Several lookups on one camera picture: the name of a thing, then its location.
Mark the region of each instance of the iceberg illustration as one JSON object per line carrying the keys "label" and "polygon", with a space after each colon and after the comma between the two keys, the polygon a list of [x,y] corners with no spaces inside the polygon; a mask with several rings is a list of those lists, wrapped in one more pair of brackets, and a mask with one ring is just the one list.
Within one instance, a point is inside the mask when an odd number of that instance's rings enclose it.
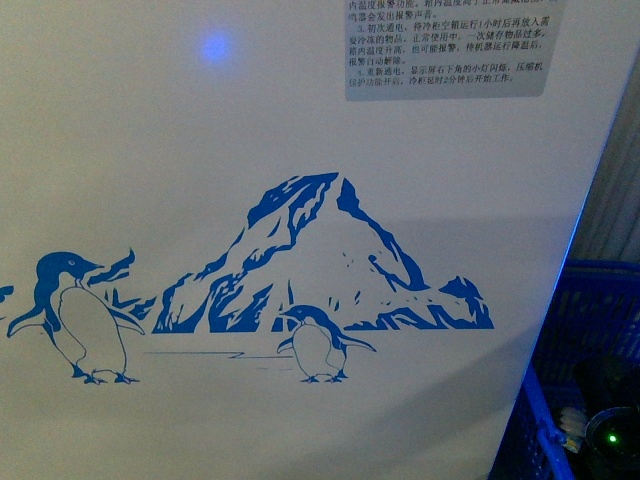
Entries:
{"label": "iceberg illustration", "polygon": [[476,286],[428,285],[418,264],[361,207],[338,173],[293,177],[267,191],[236,240],[157,302],[153,333],[291,332],[284,312],[313,305],[344,331],[493,328]]}

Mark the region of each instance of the blue light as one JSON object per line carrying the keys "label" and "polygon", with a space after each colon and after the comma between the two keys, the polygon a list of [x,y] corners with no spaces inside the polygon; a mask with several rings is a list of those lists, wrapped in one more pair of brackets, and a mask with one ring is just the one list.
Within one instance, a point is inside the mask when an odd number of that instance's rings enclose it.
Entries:
{"label": "blue light", "polygon": [[231,41],[224,33],[214,33],[208,36],[200,50],[200,56],[206,63],[219,65],[231,54]]}

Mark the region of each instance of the blue plastic crate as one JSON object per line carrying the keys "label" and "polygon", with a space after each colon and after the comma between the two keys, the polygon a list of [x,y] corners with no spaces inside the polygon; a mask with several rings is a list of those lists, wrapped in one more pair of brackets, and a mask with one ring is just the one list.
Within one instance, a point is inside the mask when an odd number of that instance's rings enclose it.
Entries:
{"label": "blue plastic crate", "polygon": [[573,366],[603,354],[640,362],[640,265],[568,262],[489,479],[574,479],[550,409],[583,407]]}

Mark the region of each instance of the white surface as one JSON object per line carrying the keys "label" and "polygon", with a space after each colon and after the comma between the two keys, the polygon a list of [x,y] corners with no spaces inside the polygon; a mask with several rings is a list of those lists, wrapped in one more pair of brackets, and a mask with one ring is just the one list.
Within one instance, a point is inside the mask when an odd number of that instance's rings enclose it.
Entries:
{"label": "white surface", "polygon": [[[439,287],[471,279],[493,330],[358,336],[348,381],[299,383],[286,334],[123,331],[134,385],[84,385],[39,328],[0,339],[0,477],[484,478],[638,45],[632,0],[567,3],[544,94],[347,102],[342,1],[0,6],[0,305],[33,305],[66,250],[137,260],[160,295],[239,234],[263,193],[340,172]],[[201,57],[226,35],[220,62]],[[347,237],[339,223],[327,235]],[[322,238],[315,239],[322,243]],[[316,273],[323,259],[309,260]]]}

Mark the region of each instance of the instruction label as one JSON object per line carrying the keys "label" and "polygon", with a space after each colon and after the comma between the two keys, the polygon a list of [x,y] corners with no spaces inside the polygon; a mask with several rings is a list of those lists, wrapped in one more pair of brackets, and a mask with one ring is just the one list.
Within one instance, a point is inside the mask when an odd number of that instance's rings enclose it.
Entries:
{"label": "instruction label", "polygon": [[347,100],[541,95],[565,3],[347,0]]}

